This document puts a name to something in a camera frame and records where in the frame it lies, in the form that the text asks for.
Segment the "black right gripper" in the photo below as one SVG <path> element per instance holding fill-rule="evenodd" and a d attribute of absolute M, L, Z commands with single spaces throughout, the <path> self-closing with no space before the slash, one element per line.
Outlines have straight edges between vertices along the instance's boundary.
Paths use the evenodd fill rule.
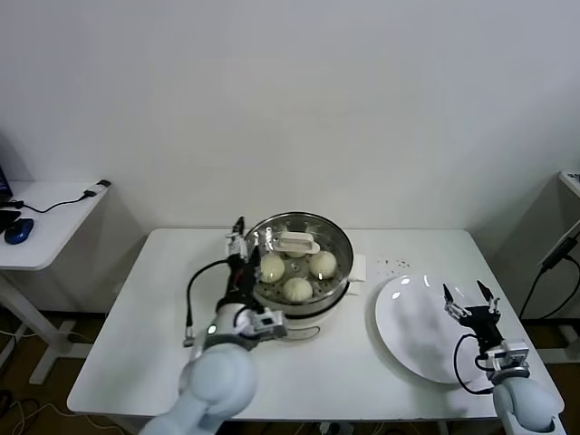
<path fill-rule="evenodd" d="M 504 340 L 498 329 L 500 313 L 499 298 L 495 297 L 490 288 L 480 280 L 477 281 L 485 304 L 463 308 L 454 302 L 453 296 L 446 284 L 443 285 L 445 311 L 460 324 L 473 331 L 480 349 L 491 349 L 500 346 Z"/>

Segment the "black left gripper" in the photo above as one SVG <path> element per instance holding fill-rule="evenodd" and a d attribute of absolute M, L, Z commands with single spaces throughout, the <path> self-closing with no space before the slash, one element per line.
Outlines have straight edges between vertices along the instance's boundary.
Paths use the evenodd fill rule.
<path fill-rule="evenodd" d="M 239 217 L 226 235 L 226 257 L 230 274 L 225 293 L 226 305 L 246 305 L 252 309 L 260 309 L 261 304 L 254 296 L 257 276 L 261 275 L 261 253 L 255 246 L 253 253 L 247 258 L 247 242 L 244 236 L 245 219 Z"/>

